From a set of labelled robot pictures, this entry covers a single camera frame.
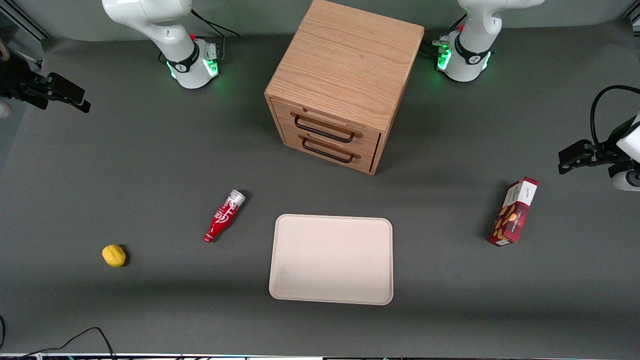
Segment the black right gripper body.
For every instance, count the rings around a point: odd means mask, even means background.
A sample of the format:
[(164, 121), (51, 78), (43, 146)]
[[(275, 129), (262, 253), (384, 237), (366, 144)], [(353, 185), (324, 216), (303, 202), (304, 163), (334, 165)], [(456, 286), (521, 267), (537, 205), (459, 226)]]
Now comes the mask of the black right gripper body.
[(30, 62), (20, 55), (11, 55), (0, 64), (0, 96), (2, 100), (25, 101), (38, 109), (46, 109), (49, 101), (38, 92), (37, 80), (42, 76), (32, 71)]

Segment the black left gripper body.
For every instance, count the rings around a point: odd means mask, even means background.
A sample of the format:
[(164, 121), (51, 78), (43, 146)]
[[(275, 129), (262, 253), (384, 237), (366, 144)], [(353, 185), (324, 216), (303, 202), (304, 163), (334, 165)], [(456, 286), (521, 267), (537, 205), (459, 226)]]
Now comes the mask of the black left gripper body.
[(619, 148), (616, 141), (607, 140), (594, 145), (595, 166), (607, 166), (610, 177), (632, 170), (632, 159)]

